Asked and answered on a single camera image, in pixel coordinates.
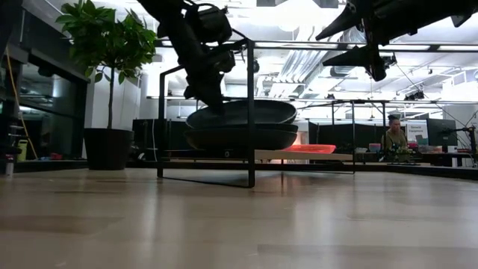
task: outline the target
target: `black metal frame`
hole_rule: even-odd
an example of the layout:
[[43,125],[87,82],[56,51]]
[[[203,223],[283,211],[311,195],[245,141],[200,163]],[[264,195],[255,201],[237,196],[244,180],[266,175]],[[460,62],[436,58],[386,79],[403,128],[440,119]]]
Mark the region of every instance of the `black metal frame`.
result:
[[[247,47],[247,123],[248,123],[248,148],[244,151],[218,151],[218,152],[206,152],[201,150],[178,150],[178,151],[168,151],[164,148],[162,142],[164,141],[166,135],[166,126],[165,126],[165,108],[166,108],[166,99],[165,99],[165,90],[166,90],[166,76],[177,72],[183,69],[183,66],[178,66],[167,70],[160,74],[160,93],[159,93],[159,106],[158,106],[158,122],[160,124],[160,130],[162,132],[158,135],[158,158],[157,163],[157,176],[162,179],[175,179],[164,177],[164,169],[205,169],[205,170],[247,170],[247,183],[245,185],[234,185],[223,182],[205,182],[205,181],[196,181],[189,179],[175,179],[175,180],[184,180],[184,181],[193,181],[201,182],[206,184],[213,185],[226,185],[233,187],[242,187],[242,188],[254,188],[255,187],[255,171],[256,170],[278,170],[278,171],[315,171],[323,173],[341,173],[341,174],[355,174],[356,172],[356,158],[353,154],[353,168],[351,173],[341,171],[334,172],[337,170],[338,166],[343,166],[341,162],[326,162],[322,164],[256,164],[255,163],[255,124],[254,124],[254,49],[255,42],[252,40],[241,40],[237,41],[234,44],[234,47],[240,48],[241,46],[246,45]],[[355,113],[355,101],[350,101],[353,107],[353,113]],[[353,141],[355,144],[355,117],[353,117]],[[197,160],[201,158],[206,159],[229,159],[229,160],[240,160],[243,163],[205,163],[205,162],[192,162],[192,163],[173,163],[165,161],[168,158],[188,158],[192,160]]]

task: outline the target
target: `wooden floor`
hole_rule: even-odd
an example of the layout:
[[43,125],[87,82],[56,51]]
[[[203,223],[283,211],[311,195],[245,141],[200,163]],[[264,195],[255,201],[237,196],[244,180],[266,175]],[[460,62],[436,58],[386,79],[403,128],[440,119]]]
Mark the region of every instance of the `wooden floor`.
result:
[[1,179],[0,268],[478,268],[476,183],[261,176],[252,190],[156,181],[146,169]]

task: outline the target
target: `man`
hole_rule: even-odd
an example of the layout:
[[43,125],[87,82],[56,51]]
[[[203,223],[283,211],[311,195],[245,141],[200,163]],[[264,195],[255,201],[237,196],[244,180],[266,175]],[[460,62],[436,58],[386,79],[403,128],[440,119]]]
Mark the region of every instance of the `man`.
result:
[[390,129],[385,133],[386,137],[386,149],[392,149],[392,147],[406,147],[407,140],[405,132],[400,128],[400,120],[393,115],[388,116],[388,125]]

